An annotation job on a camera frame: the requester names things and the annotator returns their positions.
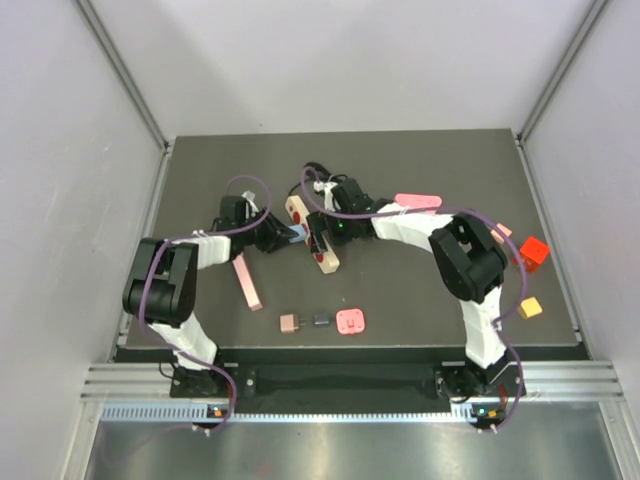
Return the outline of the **red cube plug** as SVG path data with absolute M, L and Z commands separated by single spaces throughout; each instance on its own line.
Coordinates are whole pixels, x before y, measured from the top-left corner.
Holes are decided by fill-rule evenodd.
M 542 240 L 529 236 L 518 250 L 518 256 L 513 258 L 514 262 L 520 259 L 527 273 L 534 273 L 542 266 L 550 254 L 550 247 Z

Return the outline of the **pink long power strip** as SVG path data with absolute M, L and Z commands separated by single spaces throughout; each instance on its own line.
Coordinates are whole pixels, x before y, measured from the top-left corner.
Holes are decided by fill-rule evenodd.
M 260 297 L 256 290 L 252 276 L 243 254 L 239 254 L 232 262 L 240 288 L 251 311 L 258 311 L 263 308 Z

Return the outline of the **small purple grey plug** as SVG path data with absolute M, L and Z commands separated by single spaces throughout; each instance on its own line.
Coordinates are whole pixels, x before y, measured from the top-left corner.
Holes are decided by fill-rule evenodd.
M 331 315 L 326 312 L 317 313 L 313 317 L 313 325 L 316 327 L 326 327 L 331 323 Z

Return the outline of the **yellow orange plug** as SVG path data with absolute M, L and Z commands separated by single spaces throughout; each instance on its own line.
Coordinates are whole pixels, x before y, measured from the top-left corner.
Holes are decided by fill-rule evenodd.
M 542 312 L 543 308 L 536 297 L 524 299 L 518 307 L 518 313 L 523 319 L 531 319 L 540 315 Z

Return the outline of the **small pink usb plug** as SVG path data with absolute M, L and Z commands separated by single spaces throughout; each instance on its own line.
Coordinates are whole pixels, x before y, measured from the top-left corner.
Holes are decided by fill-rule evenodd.
M 336 313 L 336 328 L 341 335 L 356 335 L 366 328 L 364 312 L 359 308 L 340 310 Z

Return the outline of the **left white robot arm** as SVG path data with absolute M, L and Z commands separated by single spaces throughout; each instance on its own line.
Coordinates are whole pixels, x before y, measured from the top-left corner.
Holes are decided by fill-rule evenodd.
M 226 195 L 210 232 L 171 241 L 142 239 L 123 291 L 123 309 L 159 335 L 176 358 L 178 397 L 215 397 L 231 392 L 218 347 L 195 315 L 198 272 L 232 262 L 247 247 L 273 253 L 303 239 L 250 192 Z

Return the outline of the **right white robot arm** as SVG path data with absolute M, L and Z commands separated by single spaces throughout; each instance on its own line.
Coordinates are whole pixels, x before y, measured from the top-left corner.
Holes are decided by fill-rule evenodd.
M 307 217 L 313 252 L 377 239 L 432 254 L 444 286 L 460 303 L 466 332 L 465 363 L 440 374 L 440 391 L 455 398 L 487 396 L 498 389 L 507 365 L 500 308 L 507 257 L 485 222 L 468 210 L 447 214 L 438 207 L 374 200 L 345 175 L 306 167 L 304 177 L 305 195 L 323 199 Z

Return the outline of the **blue plug adapter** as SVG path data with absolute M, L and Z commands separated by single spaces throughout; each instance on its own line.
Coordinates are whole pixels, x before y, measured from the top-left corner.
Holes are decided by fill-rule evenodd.
M 294 234 L 294 236 L 289 239 L 291 244 L 304 242 L 306 240 L 307 232 L 304 225 L 294 224 L 289 227 L 289 230 Z

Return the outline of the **small pink plug adapter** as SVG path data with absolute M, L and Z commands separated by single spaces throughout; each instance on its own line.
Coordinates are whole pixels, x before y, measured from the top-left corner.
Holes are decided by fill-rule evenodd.
M 279 317 L 279 330 L 282 334 L 294 334 L 306 325 L 306 320 L 298 314 L 288 313 Z

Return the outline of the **peach plug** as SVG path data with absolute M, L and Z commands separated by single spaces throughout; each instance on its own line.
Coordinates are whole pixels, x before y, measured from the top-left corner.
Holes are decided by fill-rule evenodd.
M 507 238 L 510 238 L 512 231 L 503 224 L 498 223 L 495 228 L 490 231 L 491 236 L 498 244 L 504 244 Z

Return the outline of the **pink triangular socket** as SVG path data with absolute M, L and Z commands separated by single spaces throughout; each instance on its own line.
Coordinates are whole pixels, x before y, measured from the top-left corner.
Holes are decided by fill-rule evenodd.
M 435 214 L 442 206 L 442 198 L 438 195 L 398 193 L 394 201 L 403 209 L 418 213 Z

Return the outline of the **beige power strip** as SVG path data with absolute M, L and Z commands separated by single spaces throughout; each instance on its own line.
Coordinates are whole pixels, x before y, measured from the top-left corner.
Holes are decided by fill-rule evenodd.
M 289 196 L 285 201 L 285 209 L 295 225 L 301 226 L 305 233 L 305 243 L 323 274 L 336 272 L 340 261 L 333 248 L 327 243 L 324 233 L 313 224 L 316 217 L 311 214 L 298 195 Z

